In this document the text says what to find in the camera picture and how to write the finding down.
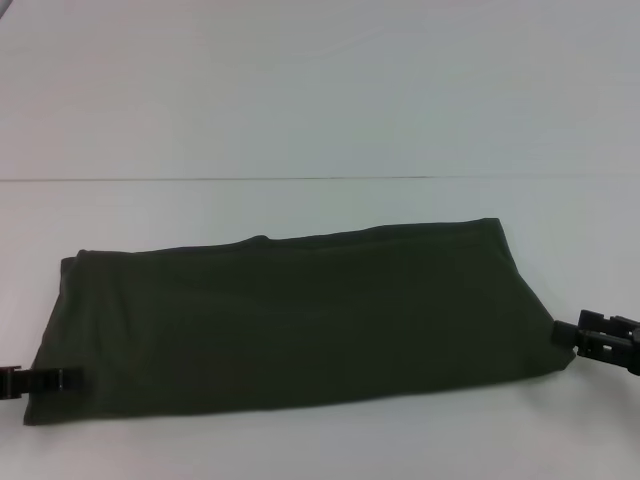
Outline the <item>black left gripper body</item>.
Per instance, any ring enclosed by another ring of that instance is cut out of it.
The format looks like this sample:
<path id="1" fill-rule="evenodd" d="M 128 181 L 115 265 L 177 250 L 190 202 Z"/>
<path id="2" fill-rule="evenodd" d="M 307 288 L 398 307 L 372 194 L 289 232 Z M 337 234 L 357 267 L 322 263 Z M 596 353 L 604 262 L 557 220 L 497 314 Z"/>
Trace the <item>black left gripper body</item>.
<path id="1" fill-rule="evenodd" d="M 31 370 L 19 366 L 0 368 L 0 399 L 19 399 L 31 392 Z"/>

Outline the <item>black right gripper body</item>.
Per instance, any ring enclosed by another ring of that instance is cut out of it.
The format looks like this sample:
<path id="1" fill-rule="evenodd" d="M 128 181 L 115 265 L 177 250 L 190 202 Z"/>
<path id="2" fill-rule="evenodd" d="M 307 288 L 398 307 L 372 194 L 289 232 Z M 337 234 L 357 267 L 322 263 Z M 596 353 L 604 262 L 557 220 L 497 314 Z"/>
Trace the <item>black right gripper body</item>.
<path id="1" fill-rule="evenodd" d="M 618 331 L 582 331 L 582 343 L 577 355 L 602 363 L 619 366 L 630 374 L 639 375 L 639 323 L 622 316 L 611 316 Z"/>

